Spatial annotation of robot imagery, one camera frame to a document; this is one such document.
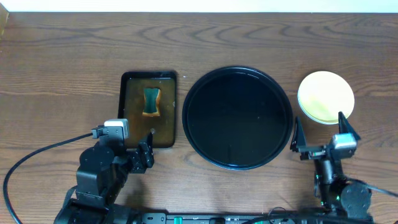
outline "white wall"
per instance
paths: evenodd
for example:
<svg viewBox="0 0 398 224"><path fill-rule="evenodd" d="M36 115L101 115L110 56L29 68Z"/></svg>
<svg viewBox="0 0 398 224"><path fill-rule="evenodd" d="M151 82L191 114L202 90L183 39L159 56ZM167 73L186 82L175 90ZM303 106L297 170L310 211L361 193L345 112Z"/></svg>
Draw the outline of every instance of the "white wall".
<svg viewBox="0 0 398 224"><path fill-rule="evenodd" d="M398 12L398 0L0 0L30 12Z"/></svg>

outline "wooden table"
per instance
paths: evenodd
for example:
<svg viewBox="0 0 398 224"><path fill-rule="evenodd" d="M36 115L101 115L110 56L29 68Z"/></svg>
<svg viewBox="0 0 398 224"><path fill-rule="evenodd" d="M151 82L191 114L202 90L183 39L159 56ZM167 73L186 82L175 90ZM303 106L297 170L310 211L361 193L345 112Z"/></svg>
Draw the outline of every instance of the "wooden table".
<svg viewBox="0 0 398 224"><path fill-rule="evenodd" d="M176 70L175 145L156 150L146 174L130 175L117 203L202 213L319 206L313 163L288 147L265 166L237 172L210 164L188 143L181 113L190 87L213 69L246 65L279 82L310 144L328 142L338 128L302 114L301 80L317 70L347 80L356 97L349 121L363 140L345 173L398 192L397 59L397 14L11 13L0 42L1 182L24 155L115 118L124 72ZM9 194L23 222L53 222L76 184L80 154L94 143L51 149L16 170ZM375 221L392 223L397 211L398 199L374 193ZM12 223L2 197L0 220Z"/></svg>

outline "pale yellow plate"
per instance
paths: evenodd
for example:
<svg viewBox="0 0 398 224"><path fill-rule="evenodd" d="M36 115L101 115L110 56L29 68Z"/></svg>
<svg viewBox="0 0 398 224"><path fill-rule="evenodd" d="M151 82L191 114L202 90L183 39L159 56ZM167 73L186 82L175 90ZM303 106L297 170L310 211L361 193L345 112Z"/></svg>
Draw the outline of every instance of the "pale yellow plate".
<svg viewBox="0 0 398 224"><path fill-rule="evenodd" d="M297 99L303 112L321 124L337 124L339 111L348 118L354 110L353 90L332 72L319 71L305 77Z"/></svg>

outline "wood grain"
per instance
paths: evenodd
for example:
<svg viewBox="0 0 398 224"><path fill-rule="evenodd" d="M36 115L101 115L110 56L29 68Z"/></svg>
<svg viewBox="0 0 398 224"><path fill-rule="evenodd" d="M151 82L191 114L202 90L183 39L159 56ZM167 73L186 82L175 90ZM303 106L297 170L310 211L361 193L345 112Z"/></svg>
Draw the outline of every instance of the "wood grain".
<svg viewBox="0 0 398 224"><path fill-rule="evenodd" d="M397 14L13 13L0 43L0 181L34 149L90 131L117 116L121 75L178 72L177 136L156 150L155 166L130 175L117 203L169 212L267 212L317 206L312 162L286 147L266 166L236 172L202 159L182 128L182 104L206 72L245 65L268 73L289 96L308 141L337 132L308 120L297 89L310 72L329 70L351 85L349 121L362 137L345 172L398 192ZM84 139L29 159L9 194L25 223L52 223L76 184ZM398 199L374 193L378 223L398 220ZM0 222L12 223L0 201Z"/></svg>

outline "black circular tray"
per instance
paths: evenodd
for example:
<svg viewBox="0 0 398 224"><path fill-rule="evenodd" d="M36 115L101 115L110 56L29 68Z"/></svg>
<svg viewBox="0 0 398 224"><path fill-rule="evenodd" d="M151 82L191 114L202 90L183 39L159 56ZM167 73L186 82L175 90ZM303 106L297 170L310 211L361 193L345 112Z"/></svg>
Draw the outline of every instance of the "black circular tray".
<svg viewBox="0 0 398 224"><path fill-rule="evenodd" d="M270 76L253 68L225 67L192 86L182 123L199 155L242 170L262 166L283 150L293 114L285 92Z"/></svg>

